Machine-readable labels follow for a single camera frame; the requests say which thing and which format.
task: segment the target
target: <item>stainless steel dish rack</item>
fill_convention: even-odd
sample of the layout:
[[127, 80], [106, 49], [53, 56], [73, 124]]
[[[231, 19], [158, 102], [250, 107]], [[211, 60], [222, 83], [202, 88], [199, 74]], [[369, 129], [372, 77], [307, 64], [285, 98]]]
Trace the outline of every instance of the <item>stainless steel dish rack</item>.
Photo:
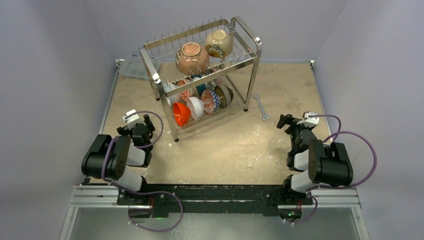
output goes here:
[[[243, 39], [243, 37], [241, 37], [241, 35], [236, 31], [236, 23], [241, 27], [241, 29], [243, 29], [244, 32], [242, 32], [242, 34], [247, 34], [245, 38], [249, 37], [253, 40], [254, 45], [252, 46], [256, 47], [256, 51], [253, 51]], [[234, 37], [233, 52], [231, 54], [223, 58], [210, 57], [210, 64], [207, 67], [217, 71], [182, 86], [178, 86], [178, 82], [182, 79], [190, 78], [190, 76], [179, 73], [178, 75], [174, 76], [173, 79], [163, 79], [160, 77], [152, 63], [153, 60], [159, 60], [161, 62], [174, 60], [176, 51], [178, 51], [182, 45], [188, 42], [202, 44], [204, 43], [207, 35], [215, 29], [224, 29], [227, 33], [233, 35]], [[245, 21], [243, 21], [239, 16], [235, 16], [231, 18], [230, 22], [222, 18], [218, 20], [214, 19], [213, 21], [209, 20], [206, 24], [202, 22], [202, 25], [196, 25], [194, 28], [189, 26], [188, 30], [184, 30], [183, 28], [182, 32], [180, 33], [175, 31], [175, 34], [173, 35], [169, 35], [169, 33], [166, 37], [162, 35], [162, 38], [159, 40], [155, 39], [153, 42], [147, 42], [144, 47], [140, 48], [140, 53], [145, 69], [147, 70], [147, 75], [150, 78], [150, 85], [153, 90], [153, 94], [156, 100], [161, 100], [174, 141], [178, 142], [178, 134], [187, 129], [199, 127], [214, 119], [224, 117], [240, 108], [243, 108], [243, 110], [247, 112], [255, 83], [256, 73], [258, 71], [259, 61], [261, 58], [262, 43], [260, 38], [245, 23]], [[249, 65], [253, 66], [250, 74], [247, 95], [243, 97], [228, 74]], [[228, 87], [231, 87], [234, 91], [234, 99], [231, 105], [226, 108], [218, 108], [213, 114], [204, 114], [197, 120], [190, 119], [190, 121], [184, 126], [178, 126], [173, 116], [172, 107], [170, 107], [168, 104], [167, 97], [181, 94], [182, 92], [192, 88], [196, 89], [196, 86], [205, 84], [218, 77], [222, 77], [222, 79], [226, 82], [226, 85], [229, 84]], [[169, 91], [165, 91], [164, 85], [171, 83], [174, 83], [178, 87]]]

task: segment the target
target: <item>dish rack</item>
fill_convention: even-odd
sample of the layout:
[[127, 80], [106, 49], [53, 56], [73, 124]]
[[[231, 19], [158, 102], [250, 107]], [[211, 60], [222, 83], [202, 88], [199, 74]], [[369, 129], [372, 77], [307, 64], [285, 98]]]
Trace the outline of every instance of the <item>dish rack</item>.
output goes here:
[[[236, 31], [237, 26], [240, 26], [243, 32], [241, 34], [246, 39], [249, 37], [253, 40], [253, 47], [256, 47], [256, 51], [253, 51], [252, 48], [246, 43], [245, 39]], [[185, 43], [195, 42], [202, 44], [205, 42], [206, 37], [210, 32], [216, 29], [223, 29], [230, 35], [233, 35], [233, 51], [226, 57], [222, 58], [210, 58], [210, 63], [207, 66], [208, 69], [215, 69], [214, 73], [209, 75], [202, 76], [199, 79], [191, 81], [185, 85], [178, 86], [178, 82], [182, 79], [190, 78], [191, 76], [179, 73], [175, 75], [173, 79], [162, 79], [158, 72], [156, 71], [153, 62], [154, 61], [173, 61], [175, 59], [176, 51], [178, 51], [181, 46]], [[153, 90], [154, 97], [157, 101], [161, 100], [163, 109], [165, 111], [166, 119], [169, 123], [169, 128], [172, 132], [172, 136], [175, 142], [179, 141], [178, 134], [186, 131], [188, 129], [197, 128], [204, 124], [209, 123], [212, 120], [222, 118], [227, 116], [233, 111], [243, 108], [245, 112], [248, 111], [250, 96], [252, 95], [252, 90], [255, 83], [256, 74], [258, 71], [258, 65], [262, 53], [262, 43], [260, 38], [253, 32], [253, 30], [243, 21], [239, 16], [231, 18], [230, 22], [222, 17], [218, 20], [214, 18], [213, 21], [209, 20], [208, 23], [202, 24], [200, 26], [195, 25], [194, 28], [188, 27], [188, 30], [182, 29], [182, 32], [175, 31], [175, 34], [168, 35], [159, 40], [154, 39], [153, 42], [147, 42], [144, 47], [140, 48], [140, 54], [147, 70], [147, 75], [150, 78], [150, 85]], [[228, 76], [229, 73], [237, 71], [239, 69], [245, 68], [247, 66], [252, 66], [252, 71], [250, 74], [250, 81], [248, 84], [247, 95], [242, 96], [239, 89], [233, 83], [231, 78]], [[227, 86], [231, 87], [234, 91], [234, 99], [230, 106], [226, 108], [218, 108], [213, 114], [203, 115], [197, 120], [189, 121], [183, 126], [178, 126], [175, 122], [173, 116], [172, 107], [169, 106], [167, 97], [172, 95], [181, 94], [184, 91], [189, 89], [196, 89], [196, 86], [205, 84], [213, 79], [222, 77], [226, 81]], [[177, 88], [170, 89], [166, 91], [164, 85], [166, 84], [175, 84]]]

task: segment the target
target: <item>concrete-textured floor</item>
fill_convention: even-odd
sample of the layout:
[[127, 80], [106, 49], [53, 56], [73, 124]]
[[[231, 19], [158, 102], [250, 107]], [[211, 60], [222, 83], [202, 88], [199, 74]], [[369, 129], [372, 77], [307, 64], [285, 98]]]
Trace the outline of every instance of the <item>concrete-textured floor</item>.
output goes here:
[[[229, 76], [243, 96], [251, 67]], [[176, 68], [164, 63], [161, 79], [172, 79]], [[241, 109], [197, 128], [182, 132], [174, 142], [160, 101], [156, 101], [150, 84], [137, 79], [117, 80], [105, 122], [104, 134], [116, 136], [116, 128], [125, 125], [122, 116], [131, 109], [158, 113], [164, 120], [162, 138], [154, 145], [148, 168], [134, 168], [149, 183], [188, 184], [281, 184], [289, 174], [286, 167], [290, 136], [276, 125], [280, 114], [301, 118], [304, 111], [322, 113], [314, 76], [308, 64], [261, 63], [254, 84], [270, 120], [264, 122], [252, 98], [248, 112]], [[151, 116], [159, 133], [160, 122]], [[328, 136], [324, 119], [313, 131], [317, 138]]]

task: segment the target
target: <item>metal wrench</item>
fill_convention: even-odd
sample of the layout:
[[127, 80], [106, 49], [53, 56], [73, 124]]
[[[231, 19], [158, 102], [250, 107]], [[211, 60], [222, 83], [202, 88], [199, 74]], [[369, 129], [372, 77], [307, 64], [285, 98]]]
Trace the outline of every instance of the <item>metal wrench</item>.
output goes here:
[[261, 100], [259, 99], [259, 94], [255, 93], [252, 95], [252, 97], [256, 99], [256, 102], [259, 105], [259, 109], [262, 112], [262, 120], [266, 122], [267, 119], [271, 119], [270, 116], [268, 116], [268, 114], [265, 112], [264, 106], [262, 106]]

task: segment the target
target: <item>black metal base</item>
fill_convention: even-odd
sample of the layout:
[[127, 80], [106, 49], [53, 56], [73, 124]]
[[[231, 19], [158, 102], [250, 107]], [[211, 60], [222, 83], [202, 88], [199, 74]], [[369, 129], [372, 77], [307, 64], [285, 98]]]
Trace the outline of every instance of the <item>black metal base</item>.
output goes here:
[[[282, 217], [278, 205], [312, 205], [305, 194], [285, 194], [284, 185], [222, 185], [222, 184], [149, 184], [144, 182], [140, 192], [165, 191], [181, 201], [184, 213], [205, 214], [262, 214]], [[168, 194], [134, 195], [124, 193], [118, 205], [148, 205], [153, 198], [152, 218], [167, 218], [169, 213], [179, 213], [178, 202]]]

